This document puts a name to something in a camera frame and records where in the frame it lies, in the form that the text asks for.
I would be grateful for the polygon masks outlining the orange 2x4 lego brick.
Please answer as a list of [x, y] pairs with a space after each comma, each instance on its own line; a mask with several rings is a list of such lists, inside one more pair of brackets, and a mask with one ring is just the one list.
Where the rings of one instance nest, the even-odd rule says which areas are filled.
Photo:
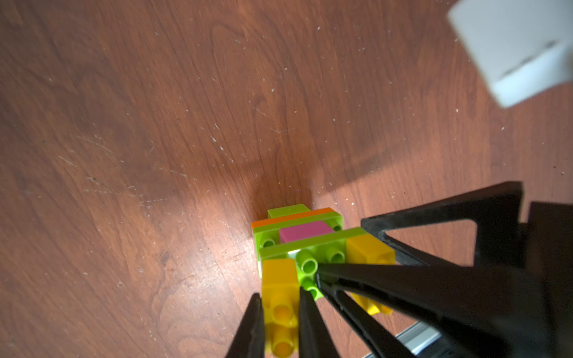
[[291, 215], [287, 215], [287, 216], [281, 216], [278, 218], [264, 219], [264, 220], [260, 220], [257, 222], [252, 222], [251, 228], [255, 229], [255, 228], [259, 228], [259, 227], [263, 227], [263, 226], [267, 226], [267, 225], [274, 225], [274, 224], [277, 224], [280, 222], [287, 222], [287, 221], [296, 220], [296, 219], [303, 219], [303, 218], [322, 215], [322, 214], [326, 214], [326, 213], [335, 213], [335, 211], [332, 210], [331, 208], [324, 208], [324, 209], [320, 209], [320, 210], [312, 210], [312, 211], [306, 211], [306, 212], [302, 212], [302, 213], [295, 213], [295, 214], [291, 214]]

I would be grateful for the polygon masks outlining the pink 2x2 lego brick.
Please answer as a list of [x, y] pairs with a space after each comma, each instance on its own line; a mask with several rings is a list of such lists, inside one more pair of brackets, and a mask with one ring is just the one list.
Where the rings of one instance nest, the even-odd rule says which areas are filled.
[[332, 234], [334, 229], [323, 221], [309, 222], [279, 230], [281, 244], [304, 240], [325, 234]]

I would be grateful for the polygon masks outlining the small green 2x2 lego brick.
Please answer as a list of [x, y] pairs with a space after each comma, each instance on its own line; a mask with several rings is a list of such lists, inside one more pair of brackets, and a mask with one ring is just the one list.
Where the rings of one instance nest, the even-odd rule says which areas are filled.
[[276, 219], [283, 216], [295, 215], [298, 213], [305, 213], [310, 211], [310, 209], [304, 204], [294, 204], [285, 207], [276, 207], [267, 210], [267, 216], [269, 219]]

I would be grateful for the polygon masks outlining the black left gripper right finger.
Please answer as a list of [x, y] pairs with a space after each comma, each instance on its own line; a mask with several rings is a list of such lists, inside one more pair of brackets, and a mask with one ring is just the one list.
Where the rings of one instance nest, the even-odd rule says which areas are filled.
[[300, 358], [340, 358], [313, 296], [304, 288], [300, 289], [298, 351]]

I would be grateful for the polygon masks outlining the yellow lego brick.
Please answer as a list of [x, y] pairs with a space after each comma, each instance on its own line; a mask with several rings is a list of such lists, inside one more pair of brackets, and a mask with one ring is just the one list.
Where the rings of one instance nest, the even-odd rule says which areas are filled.
[[300, 286], [293, 259], [262, 263], [261, 298], [266, 350], [290, 357], [298, 350]]
[[[394, 265], [395, 251], [373, 235], [363, 234], [346, 240], [346, 262], [350, 264]], [[370, 316], [378, 313], [384, 315], [392, 313], [392, 309], [370, 298], [356, 293], [352, 293], [352, 298]]]

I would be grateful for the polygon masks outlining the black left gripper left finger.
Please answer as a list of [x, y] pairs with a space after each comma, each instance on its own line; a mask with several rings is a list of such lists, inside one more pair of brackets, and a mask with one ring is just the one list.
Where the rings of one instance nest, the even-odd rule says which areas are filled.
[[265, 320], [259, 293], [252, 295], [226, 358], [265, 357]]

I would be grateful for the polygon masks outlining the green 2x4 lego brick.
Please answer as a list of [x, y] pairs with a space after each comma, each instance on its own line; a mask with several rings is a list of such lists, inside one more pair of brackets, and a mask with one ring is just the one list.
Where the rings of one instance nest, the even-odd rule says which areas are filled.
[[293, 259], [300, 286], [309, 291], [314, 300], [318, 301], [323, 297], [315, 280], [318, 265], [322, 263], [346, 263], [346, 241], [364, 234], [366, 231], [362, 228], [351, 228], [262, 248], [258, 251], [260, 277], [263, 274], [262, 265], [264, 261]]
[[303, 219], [296, 219], [287, 222], [280, 222], [274, 225], [267, 225], [252, 229], [255, 238], [255, 252], [257, 261], [261, 261], [261, 249], [268, 246], [275, 246], [280, 243], [279, 230], [309, 222], [323, 221], [334, 230], [340, 231], [343, 228], [343, 216], [340, 213], [326, 213], [317, 216], [311, 216]]

